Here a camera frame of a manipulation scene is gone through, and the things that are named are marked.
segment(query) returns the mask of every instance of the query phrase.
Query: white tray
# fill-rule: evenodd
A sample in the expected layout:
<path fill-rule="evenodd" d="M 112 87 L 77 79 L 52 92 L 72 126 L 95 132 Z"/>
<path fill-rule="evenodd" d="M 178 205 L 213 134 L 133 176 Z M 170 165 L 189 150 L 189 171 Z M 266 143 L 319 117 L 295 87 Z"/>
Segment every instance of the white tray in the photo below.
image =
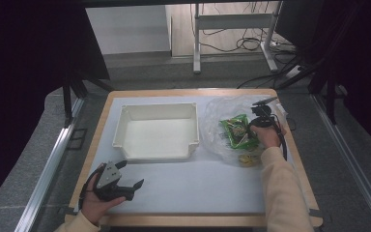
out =
<path fill-rule="evenodd" d="M 198 144 L 196 103 L 123 105 L 113 139 L 131 161 L 184 160 Z"/>

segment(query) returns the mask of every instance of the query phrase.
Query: black curtain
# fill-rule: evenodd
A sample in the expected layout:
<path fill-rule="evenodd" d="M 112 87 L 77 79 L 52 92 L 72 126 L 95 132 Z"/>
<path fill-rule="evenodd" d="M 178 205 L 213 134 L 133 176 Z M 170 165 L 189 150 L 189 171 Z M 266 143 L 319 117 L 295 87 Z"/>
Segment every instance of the black curtain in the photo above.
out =
<path fill-rule="evenodd" d="M 0 2 L 0 186 L 39 122 L 47 94 L 65 77 L 81 79 L 79 73 L 108 78 L 84 8 Z"/>
<path fill-rule="evenodd" d="M 371 1 L 364 1 L 338 53 L 338 83 L 349 93 L 345 104 L 371 134 Z"/>

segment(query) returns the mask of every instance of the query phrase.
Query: metal rail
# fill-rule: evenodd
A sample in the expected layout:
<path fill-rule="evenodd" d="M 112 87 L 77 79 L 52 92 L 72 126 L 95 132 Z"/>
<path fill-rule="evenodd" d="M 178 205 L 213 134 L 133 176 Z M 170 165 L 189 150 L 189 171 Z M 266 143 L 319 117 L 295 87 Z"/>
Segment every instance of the metal rail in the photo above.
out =
<path fill-rule="evenodd" d="M 22 217 L 20 218 L 17 227 L 14 231 L 29 231 L 35 221 L 35 218 L 38 214 L 39 208 L 42 205 L 43 199 L 46 195 L 47 189 L 50 186 L 50 182 L 56 172 L 56 169 L 59 165 L 60 160 L 62 159 L 63 154 L 65 153 L 66 146 L 69 142 L 69 138 L 71 137 L 71 132 L 73 131 L 74 125 L 76 123 L 76 117 L 80 111 L 80 108 L 84 100 L 77 99 L 74 102 L 72 108 L 72 117 L 73 120 L 71 124 L 62 129 L 59 137 L 53 147 L 53 150 L 47 160 L 47 163 L 43 169 L 42 175 L 38 180 L 38 183 L 35 186 L 35 189 L 29 199 L 28 204 L 23 211 Z"/>
<path fill-rule="evenodd" d="M 315 106 L 327 126 L 328 132 L 330 136 L 333 138 L 342 159 L 345 161 L 346 165 L 348 166 L 352 176 L 354 177 L 355 181 L 357 182 L 357 186 L 359 187 L 362 195 L 364 196 L 367 204 L 371 209 L 371 184 L 367 177 L 365 176 L 363 170 L 360 168 L 360 165 L 357 162 L 352 150 L 349 148 L 348 144 L 346 143 L 345 139 L 342 136 L 339 128 L 336 125 L 333 125 L 328 118 L 328 115 L 325 112 L 325 106 L 320 100 L 320 98 L 311 95 L 311 99 L 314 101 Z"/>

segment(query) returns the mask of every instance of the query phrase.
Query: white wall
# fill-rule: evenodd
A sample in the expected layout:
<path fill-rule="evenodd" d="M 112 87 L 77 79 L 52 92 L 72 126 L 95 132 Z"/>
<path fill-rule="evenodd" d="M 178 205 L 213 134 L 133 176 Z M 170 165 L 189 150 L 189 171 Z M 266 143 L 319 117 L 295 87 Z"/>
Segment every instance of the white wall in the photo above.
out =
<path fill-rule="evenodd" d="M 102 54 L 169 51 L 165 6 L 86 9 Z"/>

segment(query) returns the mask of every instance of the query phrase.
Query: plastic bag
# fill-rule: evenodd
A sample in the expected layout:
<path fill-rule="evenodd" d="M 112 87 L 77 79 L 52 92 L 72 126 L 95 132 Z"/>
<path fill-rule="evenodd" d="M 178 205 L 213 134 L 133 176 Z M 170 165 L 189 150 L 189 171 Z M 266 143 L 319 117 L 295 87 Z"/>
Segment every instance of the plastic bag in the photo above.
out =
<path fill-rule="evenodd" d="M 243 95 L 237 97 L 220 97 L 208 102 L 204 116 L 199 119 L 202 145 L 211 152 L 220 155 L 227 163 L 237 166 L 240 166 L 240 155 L 261 156 L 264 151 L 262 144 L 253 151 L 233 149 L 228 134 L 220 121 L 245 114 L 249 123 L 257 117 L 251 111 L 252 104 L 270 97 L 267 95 Z M 277 101 L 271 102 L 269 106 L 271 113 L 277 116 L 282 126 L 285 126 L 286 112 L 282 106 Z"/>
<path fill-rule="evenodd" d="M 231 148 L 252 151 L 258 147 L 258 138 L 248 135 L 248 119 L 246 118 L 246 114 L 240 114 L 231 119 L 221 120 L 220 123 L 227 132 Z"/>

